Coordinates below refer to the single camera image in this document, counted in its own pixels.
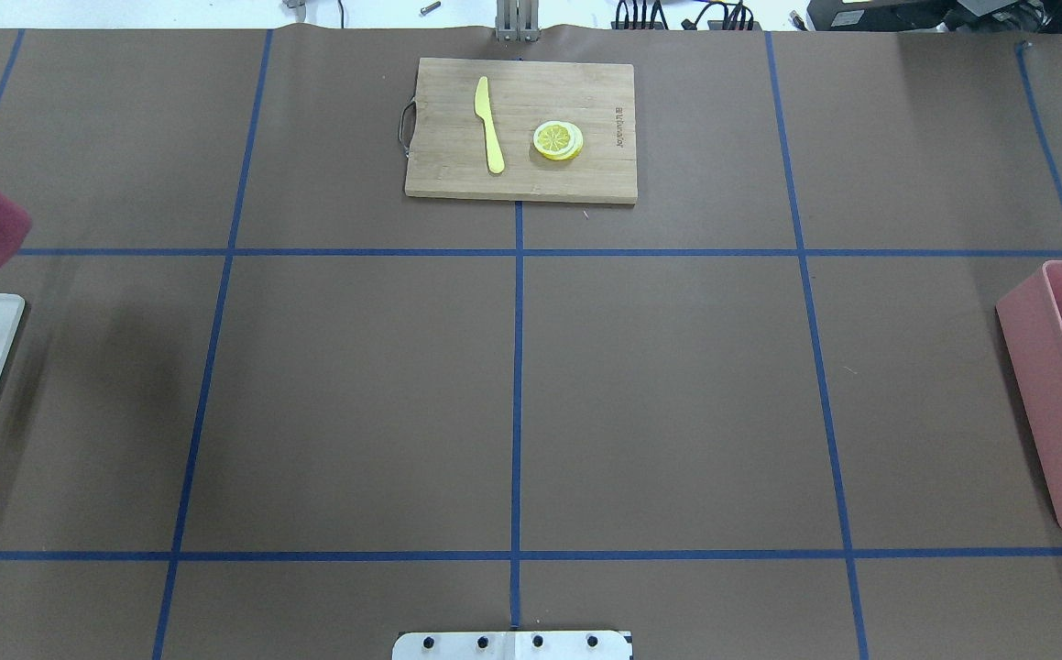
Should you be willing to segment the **yellow plastic knife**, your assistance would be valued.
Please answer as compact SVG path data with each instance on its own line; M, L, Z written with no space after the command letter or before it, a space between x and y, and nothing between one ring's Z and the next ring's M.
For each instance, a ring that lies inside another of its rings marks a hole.
M490 174L500 175L506 171L504 151L502 151L500 142L498 142L498 133L496 122L494 122L489 92L489 77L480 77L476 83L473 108L475 108L476 117L479 118L481 125L483 125L487 170Z

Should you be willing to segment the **yellow lemon slice toy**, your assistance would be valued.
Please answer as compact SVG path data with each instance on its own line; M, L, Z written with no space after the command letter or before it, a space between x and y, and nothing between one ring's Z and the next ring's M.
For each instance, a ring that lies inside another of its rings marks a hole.
M531 143L548 160L572 160L584 149L584 133L567 121L547 121L535 129Z

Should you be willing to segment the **bamboo cutting board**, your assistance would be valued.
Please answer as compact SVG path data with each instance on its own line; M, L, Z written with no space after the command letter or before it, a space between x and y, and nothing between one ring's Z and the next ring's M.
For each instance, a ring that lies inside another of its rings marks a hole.
M473 108L489 77L506 171L490 174ZM622 204L639 200L636 72L626 63L419 60L404 191L414 199ZM584 133L570 160L545 159L536 128L567 121Z

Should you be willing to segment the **aluminium frame post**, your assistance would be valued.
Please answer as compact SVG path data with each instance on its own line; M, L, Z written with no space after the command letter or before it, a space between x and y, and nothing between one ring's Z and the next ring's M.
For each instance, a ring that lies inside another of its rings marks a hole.
M496 39L501 43L539 41L538 0L498 0Z

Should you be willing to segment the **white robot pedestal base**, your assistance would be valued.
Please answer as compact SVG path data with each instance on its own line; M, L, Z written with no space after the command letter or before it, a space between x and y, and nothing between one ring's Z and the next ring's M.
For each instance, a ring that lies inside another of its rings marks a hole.
M632 659L630 633L613 630L412 632L392 659Z

